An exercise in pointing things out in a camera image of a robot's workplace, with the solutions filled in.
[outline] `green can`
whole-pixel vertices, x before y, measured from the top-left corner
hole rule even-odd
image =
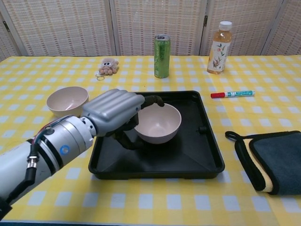
[[[154,47],[155,76],[161,79],[166,78],[169,76],[170,36],[167,34],[156,35]]]

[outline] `plastic bottle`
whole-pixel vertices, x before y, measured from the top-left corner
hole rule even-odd
[[[229,46],[231,44],[231,28],[232,22],[221,21],[219,31],[214,33],[207,65],[207,71],[209,73],[220,74],[224,70]]]

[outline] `beige bowl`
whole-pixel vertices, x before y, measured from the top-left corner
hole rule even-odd
[[[59,89],[47,99],[47,106],[57,117],[69,114],[80,116],[82,106],[89,100],[88,92],[78,86]]]
[[[151,144],[162,144],[171,140],[177,133],[182,118],[173,106],[157,104],[148,106],[138,113],[139,124],[135,127],[138,136]]]

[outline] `stuffed toy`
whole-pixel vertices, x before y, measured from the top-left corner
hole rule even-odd
[[[112,75],[117,72],[118,68],[118,61],[114,60],[113,58],[105,58],[103,59],[103,63],[101,68],[99,68],[99,73],[101,75]]]

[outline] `table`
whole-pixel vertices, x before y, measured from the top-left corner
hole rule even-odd
[[[0,63],[0,153],[53,119],[47,97],[66,86],[94,98],[112,88],[199,91],[226,168],[215,179],[102,181],[88,171],[92,149],[13,205],[5,221],[158,225],[300,225],[301,198],[256,192],[224,132],[301,128],[301,56],[230,56],[223,74],[205,56],[172,56],[170,76],[153,75],[152,56],[115,56],[117,74],[95,78],[103,57],[10,57]],[[254,97],[210,93],[255,90]]]

